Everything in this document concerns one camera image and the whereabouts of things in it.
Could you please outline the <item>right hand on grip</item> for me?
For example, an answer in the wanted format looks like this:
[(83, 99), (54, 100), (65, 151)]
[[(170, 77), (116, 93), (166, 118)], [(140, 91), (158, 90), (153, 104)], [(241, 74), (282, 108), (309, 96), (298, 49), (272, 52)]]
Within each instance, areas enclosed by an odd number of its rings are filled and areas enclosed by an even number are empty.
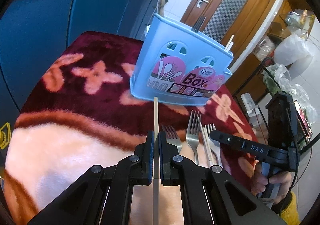
[(280, 172), (270, 178), (266, 178), (262, 174), (262, 166), (259, 163), (255, 165), (255, 170), (253, 176), (251, 177), (251, 193), (257, 195), (265, 191), (268, 184), (280, 184), (276, 198), (274, 199), (274, 204), (279, 203), (285, 198), (289, 192), (291, 185), (292, 175), (290, 172), (284, 171)]

